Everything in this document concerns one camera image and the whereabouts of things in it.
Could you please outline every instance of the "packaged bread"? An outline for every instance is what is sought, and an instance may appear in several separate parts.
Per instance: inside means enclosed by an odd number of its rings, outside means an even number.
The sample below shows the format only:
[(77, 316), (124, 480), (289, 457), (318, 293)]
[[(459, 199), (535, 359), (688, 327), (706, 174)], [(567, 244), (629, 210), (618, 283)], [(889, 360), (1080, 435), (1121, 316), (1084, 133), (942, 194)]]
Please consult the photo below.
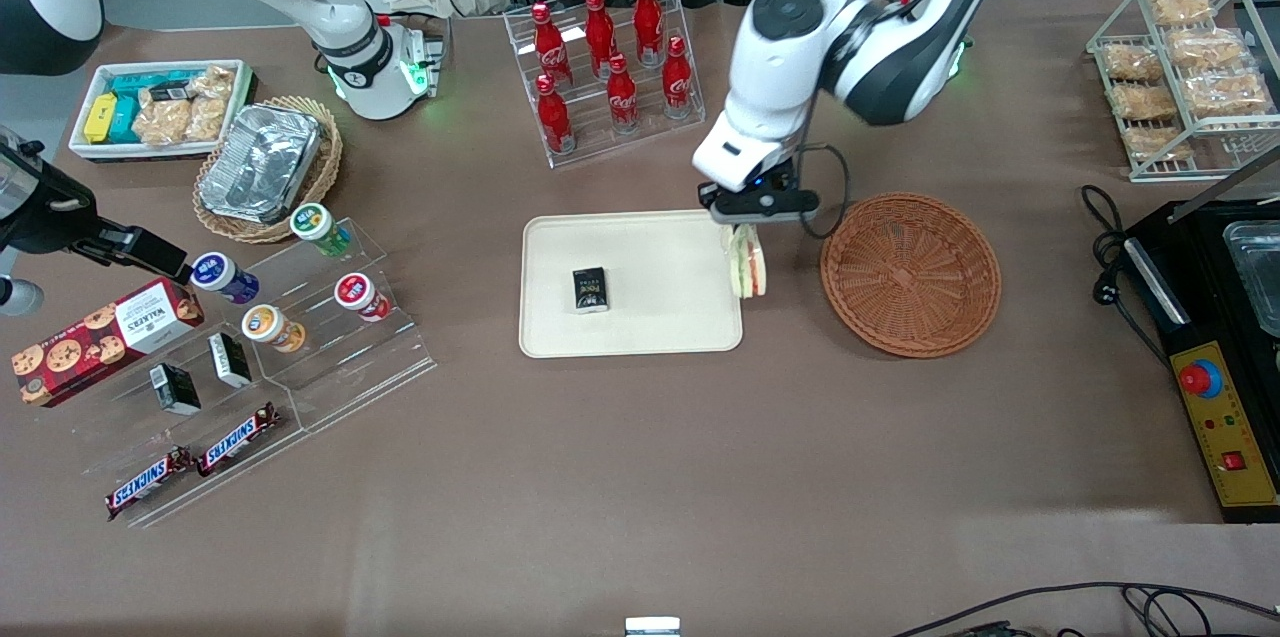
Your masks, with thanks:
[(1165, 77), (1160, 58), (1142, 45), (1102, 45), (1102, 68), (1112, 81), (1156, 82)]
[(1121, 137), (1125, 148), (1138, 162), (1147, 162), (1152, 157), (1166, 162), (1166, 160), (1172, 159), (1189, 159), (1196, 153), (1185, 141), (1179, 142), (1171, 150), (1165, 150), (1169, 142), (1178, 139), (1180, 133), (1178, 127), (1128, 127)]
[(184, 139), (191, 123), (191, 104), (183, 98), (156, 100), (151, 91), (138, 90), (138, 116), (133, 134), (143, 145), (174, 145)]
[(1208, 0), (1147, 0), (1147, 4), (1156, 24), (1162, 27), (1196, 26), (1213, 17)]
[(1164, 84), (1116, 84), (1111, 87), (1111, 107), (1129, 122), (1165, 122), (1178, 114), (1174, 95)]
[(1206, 73), (1181, 84), (1194, 116), (1253, 116), (1275, 113), (1266, 82), (1258, 72)]
[(1183, 69), (1217, 69), (1242, 64), (1248, 49), (1239, 29), (1172, 29), (1165, 35), (1169, 60)]
[(197, 96), (191, 100), (191, 122), (184, 134), (188, 142), (211, 142), (223, 130), (223, 118), (227, 116), (227, 100)]
[(206, 96), (206, 98), (220, 98), (225, 102), (230, 98), (234, 84), (236, 72), (210, 64), (204, 75), (192, 77), (188, 86), (192, 93)]

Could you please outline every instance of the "wicker bread basket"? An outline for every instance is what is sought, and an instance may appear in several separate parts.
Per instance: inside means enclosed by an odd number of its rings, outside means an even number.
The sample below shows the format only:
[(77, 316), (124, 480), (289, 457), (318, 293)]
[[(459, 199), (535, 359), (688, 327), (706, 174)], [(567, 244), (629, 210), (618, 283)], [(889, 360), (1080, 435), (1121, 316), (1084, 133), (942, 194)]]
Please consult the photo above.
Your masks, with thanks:
[[(302, 180), (302, 187), (298, 191), (298, 198), (294, 200), (294, 203), (323, 200), (329, 187), (333, 187), (333, 183), (338, 180), (338, 164), (342, 162), (342, 136), (338, 134), (338, 123), (334, 122), (333, 113), (329, 113), (325, 105), (314, 98), (298, 98), (298, 96), (269, 98), (261, 104), (270, 105), (270, 107), (296, 109), (298, 113), (315, 116), (320, 120), (320, 125), (324, 125), (320, 150), (316, 152), (315, 160), (311, 161), (311, 168), (307, 169), (307, 177)], [(247, 244), (261, 246), (268, 244), (268, 242), (285, 239), (289, 235), (288, 219), (276, 224), (248, 223), (246, 219), (223, 217), (220, 214), (209, 212), (205, 205), (200, 203), (200, 182), (207, 175), (209, 169), (214, 166), (218, 155), (221, 153), (221, 148), (223, 145), (214, 148), (209, 159), (205, 159), (205, 164), (200, 168), (200, 175), (196, 177), (197, 189), (192, 192), (191, 198), (196, 207), (196, 217), (200, 217), (200, 223), (209, 226), (209, 230), (214, 232), (215, 235), (229, 237), (237, 242), (247, 242)]]
[(852, 205), (822, 249), (822, 287), (850, 330), (896, 356), (973, 344), (1000, 304), (1000, 263), (964, 214), (888, 192)]

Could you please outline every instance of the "acrylic display rack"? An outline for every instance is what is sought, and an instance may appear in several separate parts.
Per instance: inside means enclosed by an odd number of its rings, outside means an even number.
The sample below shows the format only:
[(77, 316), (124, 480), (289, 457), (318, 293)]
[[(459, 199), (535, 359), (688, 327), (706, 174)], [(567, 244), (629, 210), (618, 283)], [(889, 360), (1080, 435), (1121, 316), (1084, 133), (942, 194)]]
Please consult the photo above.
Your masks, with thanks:
[[(196, 469), (175, 475), (116, 519), (129, 527), (154, 524), (435, 367), (417, 324), (399, 306), (380, 322), (365, 322), (334, 302), (338, 278), (365, 272), (396, 304), (380, 269), (384, 251), (351, 219), (340, 224), (351, 235), (343, 257), (324, 257), (306, 242), (280, 249), (247, 267), (261, 283), (251, 303), (230, 304), (211, 292), (200, 292), (206, 317), (200, 327), (65, 404), (41, 411), (45, 414), (38, 422), (69, 429), (77, 437), (73, 444), (86, 466), (86, 500), (104, 519), (104, 496), (174, 445), (187, 446), (192, 455), (204, 454), (268, 402), (282, 414), (280, 423), (212, 476), (200, 477)], [(307, 330), (302, 349), (282, 354), (242, 336), (241, 317), (253, 304), (278, 306), (285, 317), (302, 324)], [(216, 377), (207, 340), (219, 331), (244, 348), (251, 385), (230, 388)], [(201, 400), (198, 413), (183, 417), (160, 409), (150, 381), (151, 368), (160, 363), (191, 374)]]
[(1112, 104), (1115, 101), (1112, 90), (1120, 82), (1107, 75), (1103, 49), (1108, 43), (1138, 45), (1156, 52), (1164, 72), (1162, 82), (1169, 86), (1178, 104), (1178, 116), (1166, 122), (1126, 122), (1120, 116), (1115, 118), (1121, 136), (1129, 127), (1175, 127), (1178, 130), (1178, 136), (1155, 153), (1128, 153), (1130, 182), (1221, 180), (1280, 146), (1280, 114), (1275, 114), (1275, 110), (1256, 116), (1199, 116), (1193, 113), (1183, 95), (1180, 84), (1194, 73), (1171, 63), (1166, 50), (1166, 35), (1171, 29), (1230, 27), (1230, 20), (1222, 17), (1229, 17), (1235, 4), (1248, 14), (1252, 29), (1257, 33), (1257, 45), (1249, 49), (1252, 60), (1257, 63), (1257, 69), (1268, 86), (1275, 86), (1275, 69), (1280, 64), (1280, 58), (1276, 58), (1275, 46), (1253, 0), (1208, 0), (1208, 3), (1216, 19), (1211, 17), (1193, 26), (1166, 27), (1157, 26), (1148, 0), (1124, 0), (1085, 45), (1087, 52), (1097, 61), (1103, 90)]
[(564, 164), (595, 157), (604, 151), (621, 148), (623, 145), (635, 145), (635, 142), (649, 139), (649, 137), (666, 134), (666, 132), (698, 125), (707, 119), (707, 105), (698, 82), (698, 64), (694, 60), (694, 43), (690, 40), (685, 9), (680, 0), (658, 0), (663, 13), (663, 54), (666, 54), (667, 40), (673, 35), (681, 35), (685, 37), (689, 67), (691, 68), (689, 95), (692, 109), (689, 116), (680, 119), (680, 122), (663, 114), (663, 105), (667, 100), (662, 91), (660, 64), (648, 68), (636, 59), (636, 32), (632, 26), (635, 0), (604, 0), (609, 17), (613, 17), (613, 35), (618, 52), (626, 55), (628, 72), (631, 72), (631, 78), (636, 84), (640, 127), (630, 136), (613, 132), (604, 82), (596, 81), (591, 75), (591, 54), (586, 46), (586, 0), (548, 0), (548, 4), (552, 8), (552, 22), (559, 27), (561, 35), (564, 37), (564, 49), (568, 50), (568, 63), (573, 73), (573, 86), (558, 88), (564, 104), (568, 105), (570, 124), (577, 141), (572, 153), (553, 153), (547, 146), (541, 123), (538, 120), (538, 90), (534, 81), (543, 73), (543, 67), (534, 49), (534, 18), (530, 14), (530, 8), (512, 9), (512, 12), (503, 13), (502, 18), (507, 23), (507, 36), (511, 38), (513, 52), (516, 52), (516, 64), (520, 67), (520, 78), (525, 84), (525, 96), (527, 96), (529, 106), (534, 114), (534, 128), (543, 139), (543, 150), (550, 168), (561, 168)]

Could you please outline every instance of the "table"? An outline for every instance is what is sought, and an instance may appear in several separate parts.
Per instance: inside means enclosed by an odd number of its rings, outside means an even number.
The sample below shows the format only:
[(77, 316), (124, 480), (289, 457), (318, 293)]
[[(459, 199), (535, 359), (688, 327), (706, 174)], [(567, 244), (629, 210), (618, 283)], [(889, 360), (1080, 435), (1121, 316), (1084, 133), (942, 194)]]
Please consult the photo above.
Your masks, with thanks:
[[(1117, 3), (991, 0), (963, 72), (908, 127), (877, 130), (819, 100), (812, 136), (849, 155), (859, 198), (937, 196), (1001, 260), (991, 331), (928, 362), (882, 354), (837, 321), (818, 242), (795, 226), (763, 230), (769, 294), (744, 306), (736, 350), (521, 356), (524, 224), (689, 208), (709, 123), (549, 171), (498, 19), (460, 23), (442, 96), (385, 123), (338, 104), (300, 29), (113, 31), (97, 61), (243, 58), (261, 98), (312, 95), (338, 113), (348, 148), (330, 205), (388, 249), (440, 367), (146, 531), (106, 524), (105, 486), (59, 452), (69, 437), (0, 400), (0, 632), (618, 634), (623, 617), (676, 614), (692, 636), (887, 634), (1093, 578), (1272, 604), (1280, 527), (1216, 523), (1170, 379), (1089, 299), (1098, 228), (1076, 187), (1111, 191), (1130, 223), (1197, 191), (1123, 178), (1082, 56)], [(740, 14), (691, 13), (712, 113)], [(271, 251), (197, 224), (197, 162), (59, 164), (108, 216), (193, 255)], [(832, 203), (838, 173), (819, 164), (806, 178)], [(145, 278), (69, 255), (20, 258), (17, 272), (49, 304), (4, 324), (10, 353)], [(1101, 592), (991, 617), (1112, 633), (1126, 619)]]

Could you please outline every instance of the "black machine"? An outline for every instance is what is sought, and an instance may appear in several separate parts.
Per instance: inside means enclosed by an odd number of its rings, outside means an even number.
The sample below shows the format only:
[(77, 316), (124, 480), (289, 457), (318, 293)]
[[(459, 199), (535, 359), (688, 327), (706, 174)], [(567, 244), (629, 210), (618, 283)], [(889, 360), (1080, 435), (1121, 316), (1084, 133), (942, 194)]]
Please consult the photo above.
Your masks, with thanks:
[(97, 214), (88, 187), (40, 157), (44, 145), (0, 127), (0, 249), (28, 255), (67, 249), (96, 263), (124, 263), (187, 283), (187, 253), (141, 226)]
[[(1170, 224), (1178, 205), (1129, 228), (1129, 267), (1157, 322), (1222, 519), (1280, 522), (1280, 336), (1265, 330), (1247, 287), (1257, 292), (1261, 275), (1280, 295), (1280, 205), (1215, 201)], [(1242, 228), (1277, 235), (1275, 249), (1265, 240), (1252, 248), (1263, 272), (1236, 269), (1240, 246), (1226, 235)], [(1270, 312), (1265, 298), (1261, 310)]]

